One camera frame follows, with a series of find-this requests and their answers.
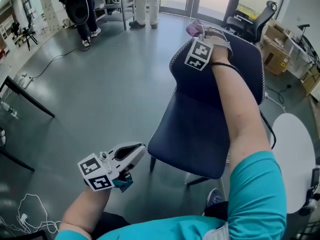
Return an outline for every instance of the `wrist strap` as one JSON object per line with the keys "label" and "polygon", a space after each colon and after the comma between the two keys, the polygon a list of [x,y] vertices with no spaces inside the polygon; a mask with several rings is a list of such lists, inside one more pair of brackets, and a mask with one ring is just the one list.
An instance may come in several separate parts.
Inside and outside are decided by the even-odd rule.
{"label": "wrist strap", "polygon": [[240,73],[240,71],[234,65],[223,63],[223,62],[211,62],[211,66],[225,66],[225,67],[231,68],[234,71],[236,71],[240,75],[240,77],[242,77],[244,80],[243,75]]}

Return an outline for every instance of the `glass door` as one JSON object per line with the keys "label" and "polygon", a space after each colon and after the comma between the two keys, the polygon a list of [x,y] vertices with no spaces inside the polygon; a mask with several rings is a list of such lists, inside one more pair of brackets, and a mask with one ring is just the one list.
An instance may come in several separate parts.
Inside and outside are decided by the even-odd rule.
{"label": "glass door", "polygon": [[223,26],[238,3],[239,0],[161,0],[160,11]]}

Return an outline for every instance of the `shelf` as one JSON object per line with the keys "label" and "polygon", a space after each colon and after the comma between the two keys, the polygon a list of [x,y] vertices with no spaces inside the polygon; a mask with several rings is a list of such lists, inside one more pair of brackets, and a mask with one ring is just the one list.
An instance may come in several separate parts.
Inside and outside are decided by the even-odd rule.
{"label": "shelf", "polygon": [[[125,12],[125,21],[129,20],[130,18],[132,18],[134,16],[134,14],[130,11],[126,11]],[[114,13],[112,15],[104,15],[98,18],[99,20],[104,20],[107,22],[123,22],[123,16],[122,13]]]}
{"label": "shelf", "polygon": [[[127,8],[129,6],[132,6],[134,4],[134,2],[127,2],[123,5],[124,8]],[[121,9],[122,6],[121,6],[121,3],[117,3],[117,4],[105,4],[102,8],[101,7],[98,7],[98,8],[95,8],[94,10],[106,10],[106,9]]]}

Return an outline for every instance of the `purple object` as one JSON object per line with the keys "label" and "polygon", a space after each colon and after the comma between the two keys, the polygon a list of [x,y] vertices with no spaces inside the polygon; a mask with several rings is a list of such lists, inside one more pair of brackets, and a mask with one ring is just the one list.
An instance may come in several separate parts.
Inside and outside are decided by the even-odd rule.
{"label": "purple object", "polygon": [[196,19],[193,23],[186,27],[186,32],[194,37],[197,38],[200,34],[203,33],[203,25],[201,24],[200,20]]}

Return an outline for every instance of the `navy blue chair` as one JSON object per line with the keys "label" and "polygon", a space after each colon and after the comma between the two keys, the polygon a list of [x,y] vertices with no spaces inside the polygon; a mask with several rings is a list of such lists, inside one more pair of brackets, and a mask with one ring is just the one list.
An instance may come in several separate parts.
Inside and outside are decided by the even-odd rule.
{"label": "navy blue chair", "polygon": [[[238,36],[228,32],[225,36],[233,51],[231,64],[241,72],[257,103],[262,103],[265,75],[260,51]],[[193,39],[189,40],[170,62],[176,88],[148,144],[150,171],[158,159],[202,177],[188,183],[189,186],[219,179],[230,147],[227,123],[211,66],[199,71],[184,63],[192,43]]]}

